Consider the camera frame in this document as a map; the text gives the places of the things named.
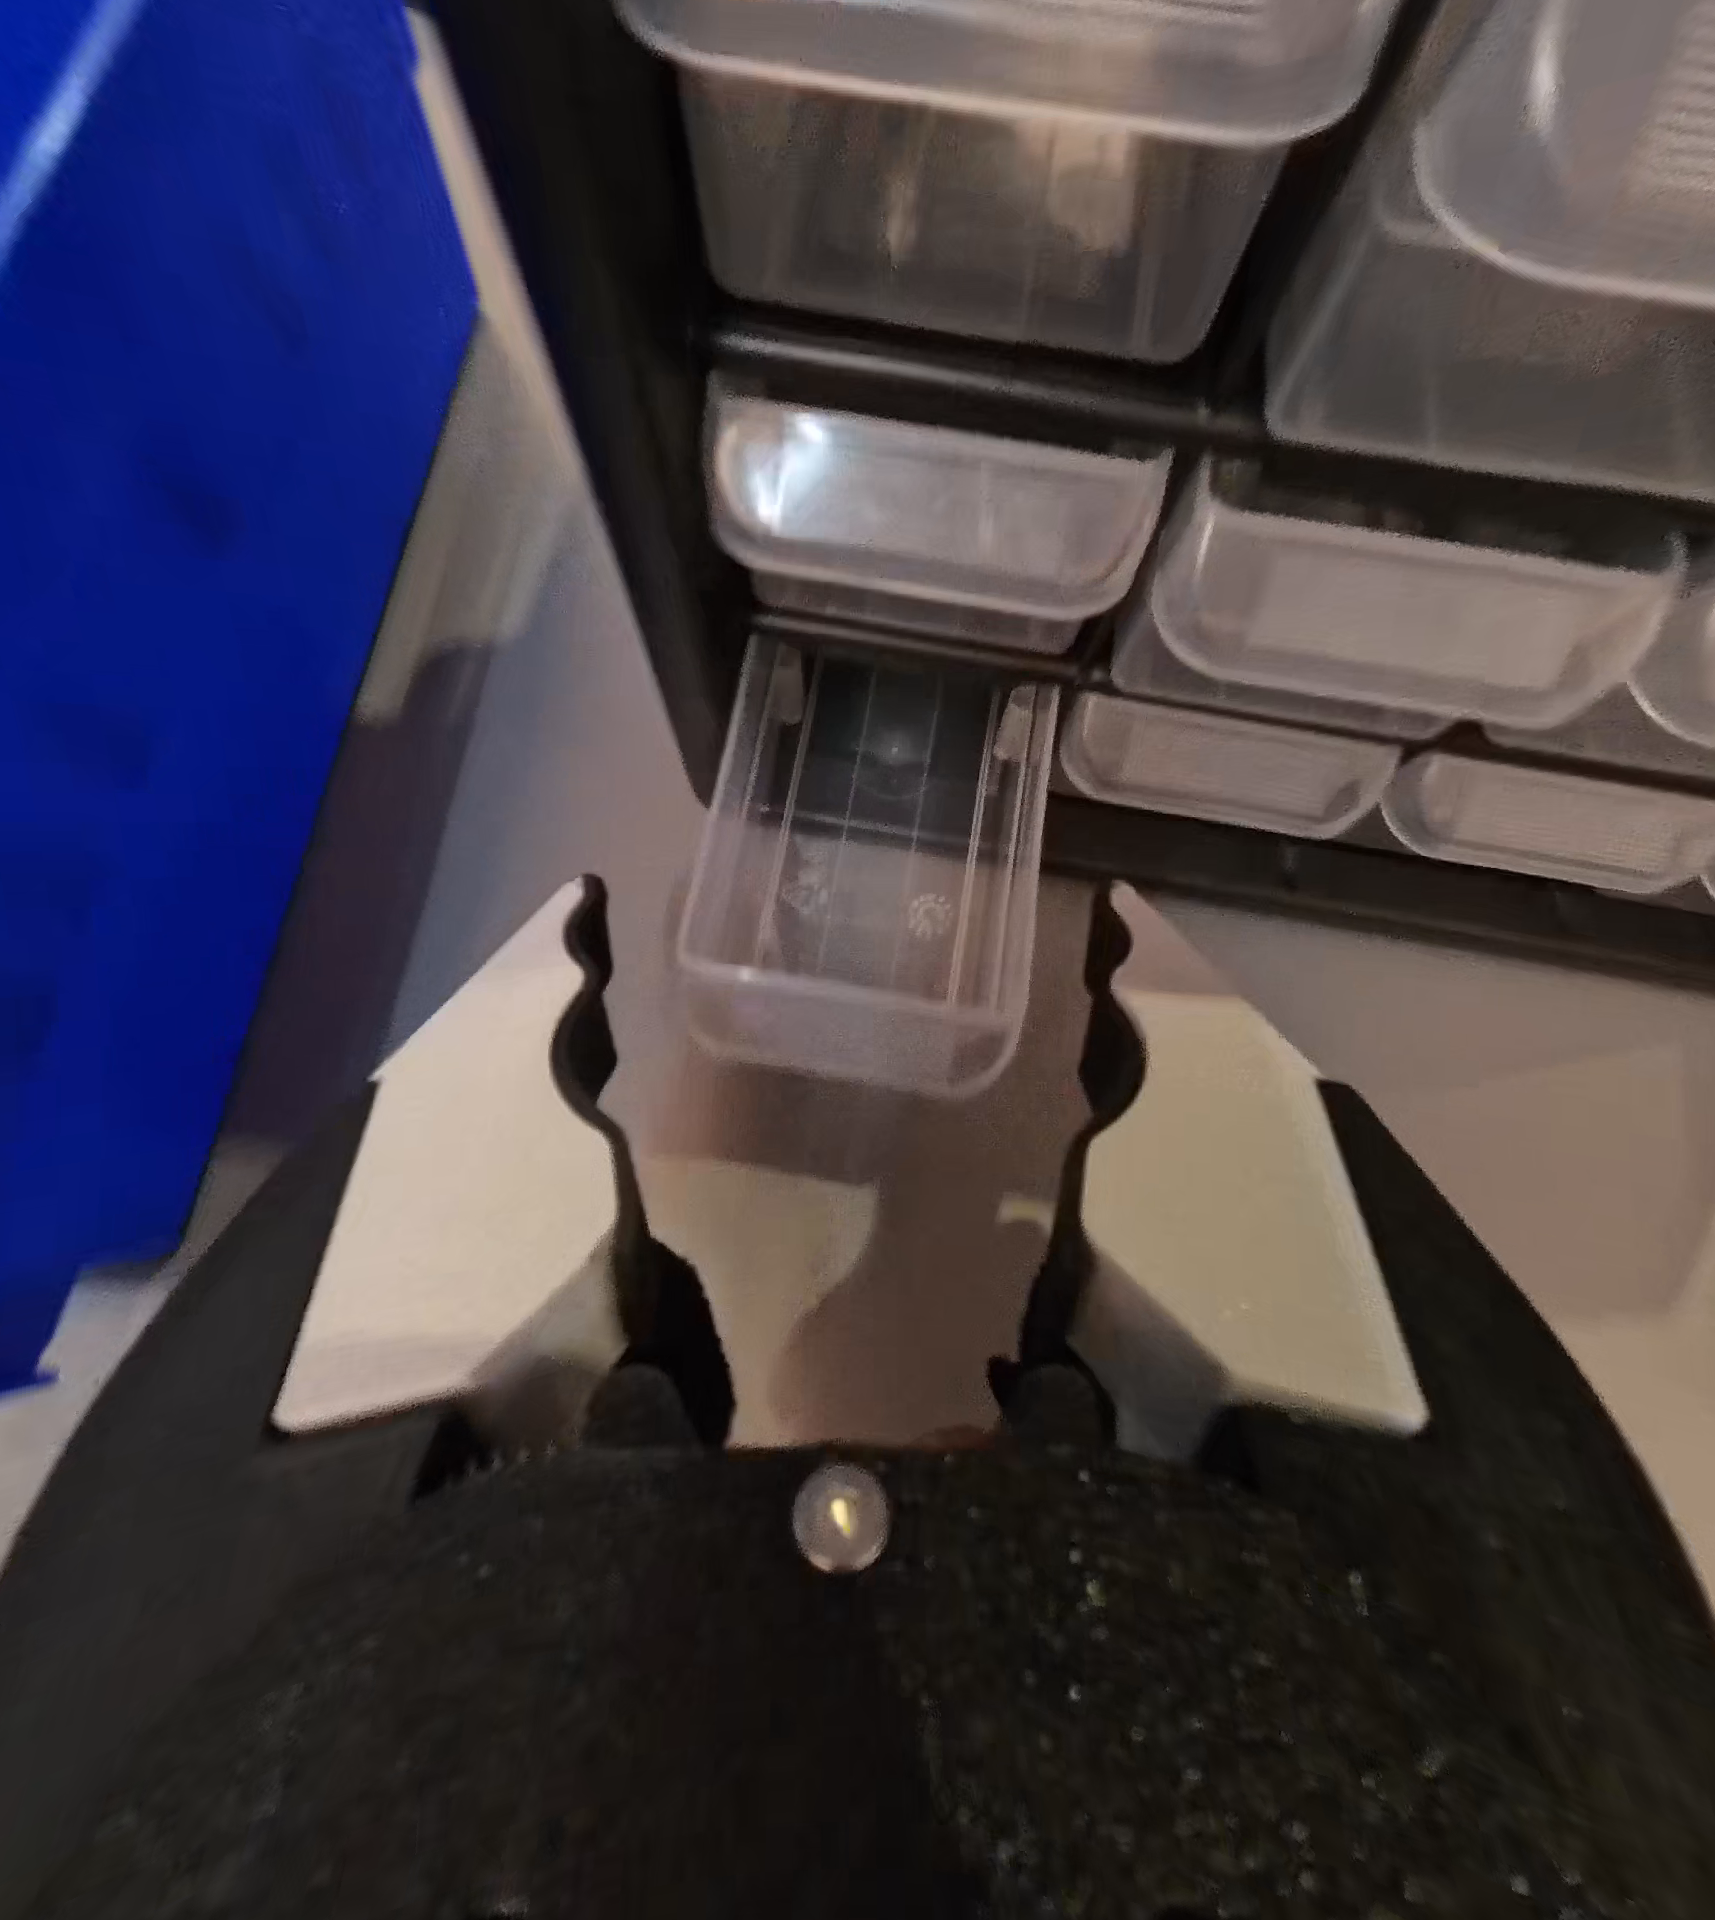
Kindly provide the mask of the black drawer cabinet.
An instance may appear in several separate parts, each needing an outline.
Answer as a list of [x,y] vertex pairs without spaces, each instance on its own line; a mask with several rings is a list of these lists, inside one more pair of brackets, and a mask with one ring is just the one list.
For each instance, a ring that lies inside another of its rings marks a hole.
[[[1607,491],[1275,443],[1253,398],[1255,335],[1283,250],[1333,197],[1361,136],[1317,133],[1233,280],[1215,340],[1179,366],[969,341],[726,296],[698,233],[674,82],[614,3],[432,3],[456,92],[550,349],[590,491],[650,661],[678,785],[706,803],[754,611],[748,573],[708,527],[700,414],[714,370],[785,400],[1055,443],[1273,456],[1313,488],[1437,483],[1495,513],[1605,513]],[[1715,910],[1583,894],[1575,884],[1183,823],[1083,797],[1049,803],[1045,870],[1213,906],[1481,950],[1715,995]]]

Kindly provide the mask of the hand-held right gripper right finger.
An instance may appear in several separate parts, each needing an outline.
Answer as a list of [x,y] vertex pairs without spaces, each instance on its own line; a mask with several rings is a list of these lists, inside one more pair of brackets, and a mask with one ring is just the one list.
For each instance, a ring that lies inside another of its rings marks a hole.
[[1081,1124],[989,1360],[1003,1427],[1205,1448],[1249,1408],[1411,1437],[1429,1418],[1323,1088],[1155,903],[1101,881],[1083,950]]

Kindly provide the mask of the set of clear cabinet drawers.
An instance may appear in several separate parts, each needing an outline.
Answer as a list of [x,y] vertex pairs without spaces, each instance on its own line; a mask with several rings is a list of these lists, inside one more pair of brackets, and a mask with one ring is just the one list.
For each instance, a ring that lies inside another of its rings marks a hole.
[[1715,3],[616,11],[678,84],[720,290],[845,323],[1177,368],[1285,167],[1357,131],[1283,250],[1259,426],[1607,511],[716,371],[712,530],[789,617],[1085,653],[1057,745],[1091,691],[1389,742],[1319,844],[1715,910]]

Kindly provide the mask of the blue plastic bin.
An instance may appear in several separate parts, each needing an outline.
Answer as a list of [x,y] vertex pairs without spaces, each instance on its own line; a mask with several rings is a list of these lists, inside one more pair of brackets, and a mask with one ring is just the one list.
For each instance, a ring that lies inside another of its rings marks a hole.
[[0,1],[0,1393],[178,1238],[476,323],[404,3]]

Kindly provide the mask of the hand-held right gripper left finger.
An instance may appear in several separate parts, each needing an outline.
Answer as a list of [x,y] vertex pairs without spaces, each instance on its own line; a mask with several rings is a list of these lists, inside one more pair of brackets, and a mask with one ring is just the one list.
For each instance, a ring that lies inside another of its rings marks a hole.
[[618,1065],[600,875],[558,888],[370,1081],[272,1420],[290,1436],[454,1409],[488,1441],[582,1433],[658,1370],[704,1441],[732,1376],[696,1268],[652,1231]]

